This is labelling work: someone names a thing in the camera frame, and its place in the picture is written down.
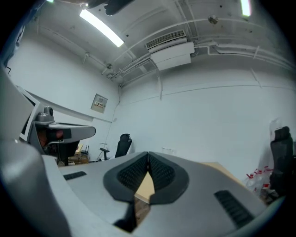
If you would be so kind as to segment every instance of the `air conditioner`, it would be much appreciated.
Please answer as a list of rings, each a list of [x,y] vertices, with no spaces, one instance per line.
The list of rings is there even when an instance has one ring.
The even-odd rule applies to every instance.
[[[146,47],[159,70],[191,63],[190,54],[194,53],[193,42],[187,42],[183,30],[153,39]]]

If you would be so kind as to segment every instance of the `textured black pad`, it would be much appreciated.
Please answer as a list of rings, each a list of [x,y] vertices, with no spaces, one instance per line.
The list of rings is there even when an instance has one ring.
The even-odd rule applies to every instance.
[[[250,212],[229,191],[221,190],[214,195],[237,228],[241,228],[253,220]]]
[[[115,200],[134,202],[134,195],[148,170],[147,156],[147,152],[142,152],[104,175],[104,187]]]
[[[72,179],[76,179],[82,176],[85,176],[86,173],[84,171],[79,171],[76,173],[72,173],[72,174],[68,174],[68,175],[64,175],[65,180],[72,180]]]
[[[148,158],[148,171],[155,189],[155,194],[150,197],[150,205],[174,202],[189,185],[187,172],[154,152],[149,152]]]

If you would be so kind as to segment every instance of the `ceiling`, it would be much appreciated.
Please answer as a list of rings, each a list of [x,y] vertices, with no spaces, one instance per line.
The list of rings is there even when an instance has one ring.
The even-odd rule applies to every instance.
[[[82,19],[79,16],[81,10],[79,5],[57,0],[46,2],[28,28],[79,55],[82,62],[87,60],[94,64],[100,73],[117,83],[153,70],[154,65],[147,63],[124,77],[114,77],[119,69],[148,53],[146,42],[179,29],[185,30],[190,41],[260,45],[262,49],[290,57],[280,30],[255,3],[252,3],[252,15],[248,18],[241,14],[240,0],[135,0],[114,16],[107,16],[103,6],[90,9],[124,41],[119,48]],[[216,25],[208,21],[210,15],[218,17]],[[171,27],[143,40],[164,27],[192,19],[200,21]],[[112,69],[106,68],[109,63]]]

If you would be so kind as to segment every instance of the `chair headrest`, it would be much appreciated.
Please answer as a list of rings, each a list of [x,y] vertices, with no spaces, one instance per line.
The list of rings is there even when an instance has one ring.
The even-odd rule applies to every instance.
[[[281,129],[275,130],[275,138],[274,138],[275,141],[284,140],[289,137],[291,137],[289,127],[283,127]]]
[[[120,141],[130,141],[131,139],[130,139],[130,135],[129,134],[127,134],[127,133],[125,133],[125,134],[122,134],[121,136],[120,136],[120,139],[119,139]]]

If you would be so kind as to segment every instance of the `air conditioner vent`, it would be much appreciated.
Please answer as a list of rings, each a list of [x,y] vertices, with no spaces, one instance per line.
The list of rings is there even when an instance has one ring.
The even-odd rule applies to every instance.
[[[146,43],[146,47],[149,50],[157,45],[183,37],[186,37],[184,30],[175,31],[151,40],[150,42]]]

